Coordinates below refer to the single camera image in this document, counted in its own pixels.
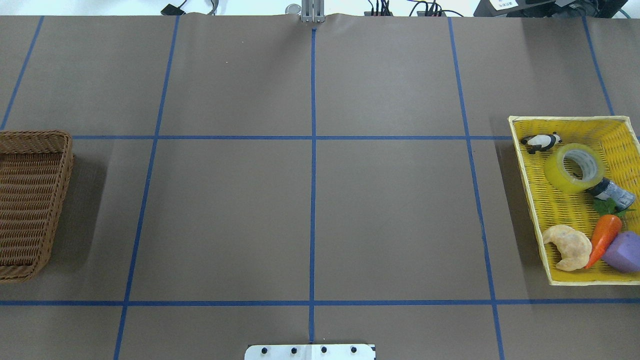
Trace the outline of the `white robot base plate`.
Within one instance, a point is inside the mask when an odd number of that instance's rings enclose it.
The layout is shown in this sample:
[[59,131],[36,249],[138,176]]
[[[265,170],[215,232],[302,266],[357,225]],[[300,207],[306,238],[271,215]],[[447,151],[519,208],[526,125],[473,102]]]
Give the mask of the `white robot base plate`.
[[247,347],[245,360],[375,360],[376,347],[365,343],[261,344]]

